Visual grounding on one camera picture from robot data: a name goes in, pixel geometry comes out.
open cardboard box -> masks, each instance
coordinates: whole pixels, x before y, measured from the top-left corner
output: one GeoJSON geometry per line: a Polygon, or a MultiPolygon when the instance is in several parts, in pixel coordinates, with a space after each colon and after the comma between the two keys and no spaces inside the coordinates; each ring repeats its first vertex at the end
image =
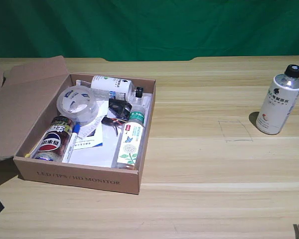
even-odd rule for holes
{"type": "Polygon", "coordinates": [[[75,85],[76,80],[91,82],[93,76],[69,74],[62,56],[13,67],[3,87],[0,71],[0,160],[14,156],[25,180],[138,194],[154,108],[155,80],[118,76],[153,94],[137,170],[24,158],[58,115],[58,95],[75,85]]]}

marker pen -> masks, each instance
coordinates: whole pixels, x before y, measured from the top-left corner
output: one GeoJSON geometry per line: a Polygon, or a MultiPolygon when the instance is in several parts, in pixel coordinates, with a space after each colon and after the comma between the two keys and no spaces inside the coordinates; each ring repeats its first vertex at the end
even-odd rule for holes
{"type": "Polygon", "coordinates": [[[76,138],[78,137],[79,131],[80,131],[80,125],[77,123],[76,125],[74,125],[70,141],[66,147],[64,156],[62,158],[62,163],[68,163],[70,161],[70,157],[75,145],[76,138]]]}

green cloth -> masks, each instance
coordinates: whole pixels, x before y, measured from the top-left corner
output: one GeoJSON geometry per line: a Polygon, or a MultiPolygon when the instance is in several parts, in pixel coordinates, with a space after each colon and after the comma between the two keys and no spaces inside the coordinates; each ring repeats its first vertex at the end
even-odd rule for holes
{"type": "Polygon", "coordinates": [[[299,0],[0,0],[0,57],[299,55],[299,0]]]}

black bottle cap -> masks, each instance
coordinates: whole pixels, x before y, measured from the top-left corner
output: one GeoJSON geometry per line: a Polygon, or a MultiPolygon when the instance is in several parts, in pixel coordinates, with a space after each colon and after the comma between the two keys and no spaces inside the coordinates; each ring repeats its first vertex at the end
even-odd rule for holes
{"type": "Polygon", "coordinates": [[[292,78],[299,78],[299,66],[289,65],[285,71],[285,75],[292,78]]]}
{"type": "Polygon", "coordinates": [[[143,87],[136,87],[136,93],[135,93],[135,96],[136,96],[137,98],[142,98],[142,96],[143,96],[143,91],[144,91],[143,87]]]}

wood grain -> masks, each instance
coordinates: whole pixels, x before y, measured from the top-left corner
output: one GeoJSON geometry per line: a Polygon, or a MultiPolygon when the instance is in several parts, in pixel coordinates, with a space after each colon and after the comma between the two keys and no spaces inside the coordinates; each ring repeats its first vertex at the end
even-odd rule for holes
{"type": "MultiPolygon", "coordinates": [[[[34,59],[0,59],[8,70],[34,59]]],[[[299,101],[278,135],[250,122],[299,56],[177,62],[68,58],[70,72],[157,79],[138,196],[0,185],[0,239],[293,239],[299,224],[299,101]]]]}

